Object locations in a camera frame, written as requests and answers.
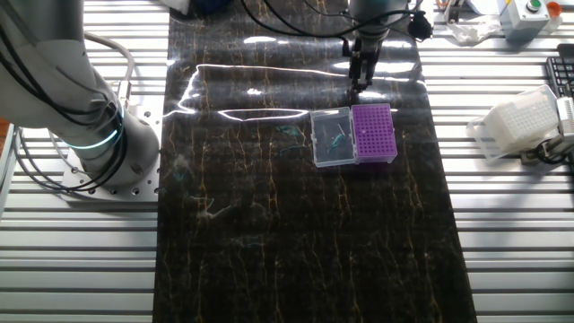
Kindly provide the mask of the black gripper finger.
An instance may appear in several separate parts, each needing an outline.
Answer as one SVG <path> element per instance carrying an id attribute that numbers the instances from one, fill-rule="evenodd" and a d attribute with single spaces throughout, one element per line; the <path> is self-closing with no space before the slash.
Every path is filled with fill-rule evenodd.
<path id="1" fill-rule="evenodd" d="M 361 90 L 361 52 L 353 51 L 350 55 L 349 78 L 352 91 L 359 92 Z"/>
<path id="2" fill-rule="evenodd" d="M 374 74 L 374 55 L 366 53 L 361 61 L 361 85 L 362 90 L 366 90 L 372 85 L 372 77 Z"/>

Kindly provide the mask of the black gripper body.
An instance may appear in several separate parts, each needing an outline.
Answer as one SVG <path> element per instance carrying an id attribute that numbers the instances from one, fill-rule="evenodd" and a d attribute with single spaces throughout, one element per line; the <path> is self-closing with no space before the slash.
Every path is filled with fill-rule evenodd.
<path id="1" fill-rule="evenodd" d="M 375 65 L 379 59 L 383 39 L 364 39 L 357 37 L 353 42 L 345 40 L 343 56 L 349 57 L 356 65 Z"/>

